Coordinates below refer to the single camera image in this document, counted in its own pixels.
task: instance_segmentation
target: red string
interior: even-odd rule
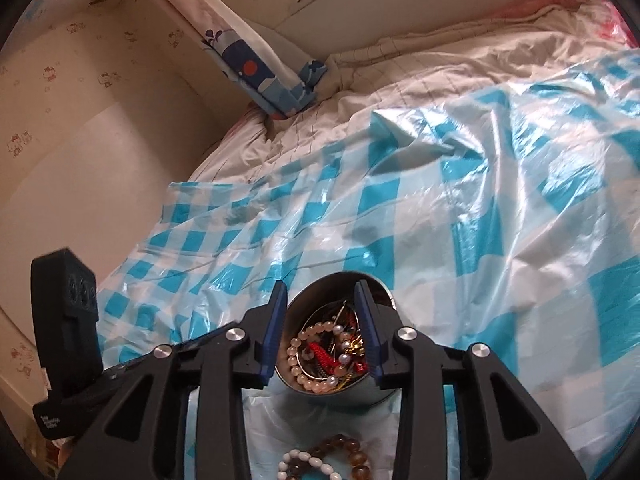
[[[337,367],[340,362],[334,360],[318,343],[309,343],[308,346],[315,354],[322,369],[329,375],[332,375],[334,368]]]

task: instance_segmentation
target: blue and white checkered tablecloth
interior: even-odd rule
[[[488,343],[593,477],[640,413],[639,169],[632,50],[441,107],[379,110],[253,184],[172,184],[152,235],[98,295],[105,364],[240,319],[275,280],[293,298],[360,270],[437,343]],[[397,399],[292,414],[275,381],[246,398],[255,479],[327,428],[368,442],[387,478]],[[455,476],[455,453],[450,464]]]

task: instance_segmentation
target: bed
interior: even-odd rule
[[[634,46],[606,0],[533,0],[329,56],[316,104],[250,106],[170,186],[98,294],[105,365],[239,319],[277,279],[293,297],[360,270],[438,343],[489,343],[595,478],[639,414]],[[244,405],[253,478],[346,431],[390,475],[398,396],[345,413],[274,380]]]

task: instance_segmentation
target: curtain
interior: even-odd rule
[[[252,27],[220,0],[153,1],[272,118],[291,117],[314,101],[326,67],[275,31]]]

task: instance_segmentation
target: round metal container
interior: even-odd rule
[[[365,374],[337,392],[314,394],[306,391],[296,382],[291,373],[291,367],[287,364],[287,358],[289,357],[287,348],[290,346],[291,339],[298,335],[300,327],[310,319],[313,319],[314,314],[320,307],[327,303],[339,301],[348,295],[353,296],[353,289],[360,280],[367,280],[377,304],[396,308],[391,292],[380,280],[362,272],[345,270],[329,274],[313,282],[291,301],[287,309],[280,348],[278,349],[276,373],[291,390],[308,397],[309,400],[333,406],[371,406],[380,402],[380,400],[386,399],[394,392],[394,390],[380,390],[373,378],[369,374]]]

